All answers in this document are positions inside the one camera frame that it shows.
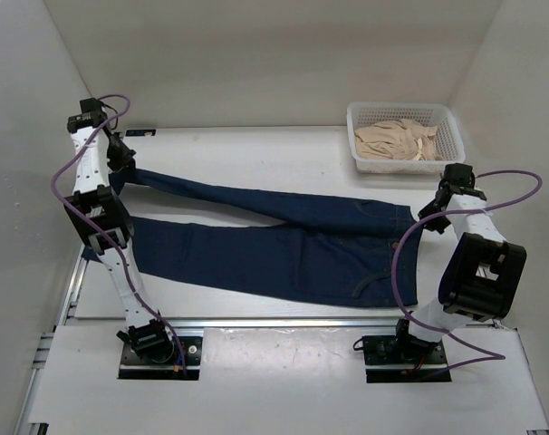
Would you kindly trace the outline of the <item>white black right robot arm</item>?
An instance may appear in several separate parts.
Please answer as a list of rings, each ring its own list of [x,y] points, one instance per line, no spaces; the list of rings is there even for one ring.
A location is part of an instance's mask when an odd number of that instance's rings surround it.
[[[391,350],[402,362],[428,357],[441,338],[472,321],[484,323],[505,318],[512,306],[527,259],[524,247],[512,244],[483,212],[482,193],[442,193],[420,212],[427,218],[451,210],[449,217],[436,217],[425,229],[439,234],[452,226],[457,246],[441,277],[438,296],[399,320]]]

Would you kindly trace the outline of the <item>dark blue denim trousers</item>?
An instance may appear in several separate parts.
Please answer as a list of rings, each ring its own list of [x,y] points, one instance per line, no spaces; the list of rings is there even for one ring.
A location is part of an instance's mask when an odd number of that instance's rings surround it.
[[[318,305],[414,305],[421,234],[407,206],[212,186],[145,169],[110,177],[116,192],[142,186],[273,218],[271,227],[210,227],[135,217],[141,273]]]

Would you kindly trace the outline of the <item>aluminium table edge rail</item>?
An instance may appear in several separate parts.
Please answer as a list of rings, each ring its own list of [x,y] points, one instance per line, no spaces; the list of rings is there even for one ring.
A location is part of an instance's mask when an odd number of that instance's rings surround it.
[[[174,318],[169,323],[182,331],[201,331],[206,328],[218,329],[294,329],[294,328],[383,328],[391,330],[398,322],[396,317],[256,317],[256,318]],[[116,334],[125,326],[120,318],[81,319],[69,317],[62,324],[53,327],[55,333],[64,327],[101,328]]]

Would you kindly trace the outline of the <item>beige folded cloth in basket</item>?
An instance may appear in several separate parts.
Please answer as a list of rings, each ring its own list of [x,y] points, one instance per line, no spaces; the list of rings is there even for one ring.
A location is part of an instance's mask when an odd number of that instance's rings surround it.
[[[357,155],[366,160],[443,160],[436,149],[437,127],[401,119],[380,121],[354,132]]]

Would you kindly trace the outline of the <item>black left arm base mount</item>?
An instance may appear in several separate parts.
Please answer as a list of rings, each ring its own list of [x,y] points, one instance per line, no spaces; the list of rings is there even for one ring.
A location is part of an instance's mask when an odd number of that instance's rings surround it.
[[[118,378],[120,380],[140,381],[183,381],[199,380],[203,353],[203,335],[181,335],[179,341],[183,347],[186,367],[183,367],[182,356],[174,342],[152,356],[138,355],[130,347],[126,333],[119,331],[118,338],[123,342],[120,354]]]

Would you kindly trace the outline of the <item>white plastic perforated basket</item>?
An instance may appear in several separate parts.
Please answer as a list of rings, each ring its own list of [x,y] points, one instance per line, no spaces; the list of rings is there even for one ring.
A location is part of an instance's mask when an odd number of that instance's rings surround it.
[[[346,121],[361,173],[437,174],[466,158],[455,118],[441,104],[353,102]]]

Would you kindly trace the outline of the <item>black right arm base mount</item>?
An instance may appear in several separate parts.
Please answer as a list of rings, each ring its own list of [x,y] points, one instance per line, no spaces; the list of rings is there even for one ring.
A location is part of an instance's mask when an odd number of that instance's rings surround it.
[[[452,381],[442,342],[404,349],[394,335],[364,335],[352,349],[363,355],[368,384]]]

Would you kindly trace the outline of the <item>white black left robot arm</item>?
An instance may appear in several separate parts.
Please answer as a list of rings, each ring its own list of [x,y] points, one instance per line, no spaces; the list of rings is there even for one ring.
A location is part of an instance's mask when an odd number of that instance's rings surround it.
[[[67,131],[74,149],[86,150],[76,162],[75,185],[66,213],[83,244],[106,268],[123,306],[126,327],[118,337],[150,363],[168,363],[175,342],[160,312],[151,306],[132,249],[134,227],[110,176],[135,167],[135,152],[111,132],[107,114],[92,110],[70,117]]]

